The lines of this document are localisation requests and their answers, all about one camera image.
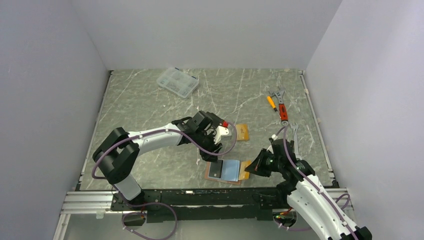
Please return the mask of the brown leather card holder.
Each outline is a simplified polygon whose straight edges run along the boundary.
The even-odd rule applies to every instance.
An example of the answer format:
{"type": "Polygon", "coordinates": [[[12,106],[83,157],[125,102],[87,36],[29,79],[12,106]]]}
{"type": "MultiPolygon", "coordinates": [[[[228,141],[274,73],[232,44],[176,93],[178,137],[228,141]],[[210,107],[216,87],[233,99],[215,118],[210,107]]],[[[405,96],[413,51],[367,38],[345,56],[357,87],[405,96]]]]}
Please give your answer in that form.
{"type": "Polygon", "coordinates": [[[204,178],[206,180],[210,180],[210,181],[240,186],[242,184],[242,181],[246,181],[246,180],[239,180],[238,179],[241,162],[243,162],[243,161],[236,160],[236,159],[223,160],[222,175],[221,175],[220,179],[208,177],[210,162],[207,162],[204,178]]]}

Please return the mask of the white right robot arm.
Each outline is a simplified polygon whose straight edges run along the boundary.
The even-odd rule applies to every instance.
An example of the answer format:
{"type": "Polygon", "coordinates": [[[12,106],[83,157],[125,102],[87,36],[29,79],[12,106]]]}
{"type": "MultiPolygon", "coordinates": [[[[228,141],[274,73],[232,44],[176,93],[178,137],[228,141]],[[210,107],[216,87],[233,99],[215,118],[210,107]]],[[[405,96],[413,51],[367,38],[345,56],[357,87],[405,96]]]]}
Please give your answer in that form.
{"type": "Polygon", "coordinates": [[[293,208],[321,240],[372,239],[370,230],[358,226],[331,198],[309,163],[296,158],[289,141],[276,135],[269,141],[270,149],[263,148],[245,171],[261,177],[282,175],[275,194],[280,207],[293,208]]]}

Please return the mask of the aluminium frame rail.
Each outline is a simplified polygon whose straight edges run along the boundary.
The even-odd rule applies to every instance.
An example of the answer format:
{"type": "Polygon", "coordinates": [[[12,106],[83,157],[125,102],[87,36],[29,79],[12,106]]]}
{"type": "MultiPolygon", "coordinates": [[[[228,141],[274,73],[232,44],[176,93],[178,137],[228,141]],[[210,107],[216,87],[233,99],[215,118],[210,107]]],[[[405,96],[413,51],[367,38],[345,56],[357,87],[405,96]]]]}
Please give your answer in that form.
{"type": "Polygon", "coordinates": [[[94,214],[103,217],[110,210],[113,200],[112,191],[69,191],[66,193],[53,236],[63,240],[72,215],[94,214]]]}

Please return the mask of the silver combination wrench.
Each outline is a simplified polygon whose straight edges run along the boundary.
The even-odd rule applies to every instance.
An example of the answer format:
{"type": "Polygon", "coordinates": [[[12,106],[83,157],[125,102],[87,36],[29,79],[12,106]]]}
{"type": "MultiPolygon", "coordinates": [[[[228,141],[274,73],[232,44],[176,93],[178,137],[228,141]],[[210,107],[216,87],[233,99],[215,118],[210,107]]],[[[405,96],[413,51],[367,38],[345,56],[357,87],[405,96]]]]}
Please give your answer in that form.
{"type": "Polygon", "coordinates": [[[290,128],[292,130],[292,134],[293,134],[294,153],[296,155],[296,158],[297,159],[300,159],[301,158],[301,155],[299,153],[299,141],[298,141],[298,129],[299,129],[299,125],[296,122],[294,122],[294,123],[290,122],[289,123],[289,126],[290,126],[290,128]]]}

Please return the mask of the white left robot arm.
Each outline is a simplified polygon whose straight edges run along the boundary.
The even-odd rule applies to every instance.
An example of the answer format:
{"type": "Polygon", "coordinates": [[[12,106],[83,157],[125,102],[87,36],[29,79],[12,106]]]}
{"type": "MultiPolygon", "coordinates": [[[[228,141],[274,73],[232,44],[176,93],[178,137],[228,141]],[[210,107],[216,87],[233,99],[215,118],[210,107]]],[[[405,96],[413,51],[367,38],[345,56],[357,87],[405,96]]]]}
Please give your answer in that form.
{"type": "Polygon", "coordinates": [[[131,210],[144,203],[145,193],[131,171],[138,156],[170,146],[194,144],[206,162],[216,162],[221,155],[223,137],[231,135],[229,123],[212,112],[198,111],[194,116],[173,120],[164,126],[144,131],[126,131],[115,128],[92,154],[95,166],[92,177],[102,178],[124,197],[131,210]]]}

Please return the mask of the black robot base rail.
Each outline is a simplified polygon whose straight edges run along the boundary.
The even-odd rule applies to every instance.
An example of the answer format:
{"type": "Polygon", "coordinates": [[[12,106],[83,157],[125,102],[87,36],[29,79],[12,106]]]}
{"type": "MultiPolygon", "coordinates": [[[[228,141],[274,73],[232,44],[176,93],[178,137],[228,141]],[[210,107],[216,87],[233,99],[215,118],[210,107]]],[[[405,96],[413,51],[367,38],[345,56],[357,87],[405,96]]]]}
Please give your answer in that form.
{"type": "Polygon", "coordinates": [[[276,187],[144,189],[143,199],[126,204],[112,195],[111,211],[143,211],[148,223],[191,220],[271,221],[289,209],[276,187]]]}

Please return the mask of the clear plastic organizer box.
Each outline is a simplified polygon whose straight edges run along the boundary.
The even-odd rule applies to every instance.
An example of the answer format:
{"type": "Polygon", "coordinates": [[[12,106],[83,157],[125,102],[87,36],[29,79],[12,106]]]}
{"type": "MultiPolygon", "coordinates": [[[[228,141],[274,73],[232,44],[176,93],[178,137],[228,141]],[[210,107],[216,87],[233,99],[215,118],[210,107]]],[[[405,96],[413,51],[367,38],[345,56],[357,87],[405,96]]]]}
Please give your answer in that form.
{"type": "Polygon", "coordinates": [[[199,80],[184,73],[179,68],[171,67],[158,77],[156,83],[161,88],[169,90],[181,98],[187,98],[199,85],[199,80]]]}

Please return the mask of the yellow handled screwdriver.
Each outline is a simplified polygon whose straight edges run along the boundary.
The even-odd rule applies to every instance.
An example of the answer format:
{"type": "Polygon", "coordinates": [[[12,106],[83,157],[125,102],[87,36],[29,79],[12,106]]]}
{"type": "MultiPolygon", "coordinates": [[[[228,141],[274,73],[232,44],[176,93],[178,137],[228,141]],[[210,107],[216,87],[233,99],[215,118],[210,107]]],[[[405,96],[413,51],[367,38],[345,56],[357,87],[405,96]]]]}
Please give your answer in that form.
{"type": "Polygon", "coordinates": [[[274,101],[273,101],[272,97],[268,95],[266,98],[267,98],[267,101],[268,101],[269,105],[272,107],[272,109],[273,109],[275,112],[278,112],[277,106],[275,105],[275,103],[274,103],[274,101]]]}

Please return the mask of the black VIP credit card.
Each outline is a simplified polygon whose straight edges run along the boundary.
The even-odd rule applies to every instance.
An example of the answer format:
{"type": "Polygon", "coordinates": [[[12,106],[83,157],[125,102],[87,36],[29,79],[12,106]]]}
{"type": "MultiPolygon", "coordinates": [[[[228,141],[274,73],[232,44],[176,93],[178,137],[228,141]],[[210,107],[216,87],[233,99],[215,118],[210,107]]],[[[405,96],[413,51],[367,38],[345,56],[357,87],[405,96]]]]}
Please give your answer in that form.
{"type": "Polygon", "coordinates": [[[209,164],[207,176],[209,178],[220,179],[222,177],[223,163],[224,161],[221,159],[218,159],[216,162],[211,162],[209,164]]]}

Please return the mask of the gold credit card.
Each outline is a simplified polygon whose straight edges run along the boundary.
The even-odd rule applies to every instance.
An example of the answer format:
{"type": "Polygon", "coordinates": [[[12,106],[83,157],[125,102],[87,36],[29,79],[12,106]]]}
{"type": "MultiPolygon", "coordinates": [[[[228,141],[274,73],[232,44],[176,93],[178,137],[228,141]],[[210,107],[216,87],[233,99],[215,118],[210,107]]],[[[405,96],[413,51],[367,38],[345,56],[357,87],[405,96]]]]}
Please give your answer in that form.
{"type": "Polygon", "coordinates": [[[251,160],[241,161],[240,162],[240,168],[239,168],[239,175],[238,180],[244,181],[249,179],[250,173],[246,171],[246,168],[252,163],[251,160]]]}

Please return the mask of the red handled adjustable wrench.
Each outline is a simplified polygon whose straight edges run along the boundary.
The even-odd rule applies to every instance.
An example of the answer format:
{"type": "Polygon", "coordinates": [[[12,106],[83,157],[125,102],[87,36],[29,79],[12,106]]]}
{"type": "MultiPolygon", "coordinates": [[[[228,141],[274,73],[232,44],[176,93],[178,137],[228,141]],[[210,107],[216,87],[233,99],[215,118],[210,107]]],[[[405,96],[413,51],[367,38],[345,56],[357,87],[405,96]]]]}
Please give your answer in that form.
{"type": "Polygon", "coordinates": [[[278,90],[276,91],[269,91],[269,96],[272,97],[273,102],[275,103],[277,109],[278,109],[278,114],[279,114],[279,118],[280,121],[282,123],[283,126],[288,126],[289,125],[289,117],[288,117],[288,112],[284,103],[284,93],[285,93],[285,89],[282,87],[279,87],[278,90]]]}

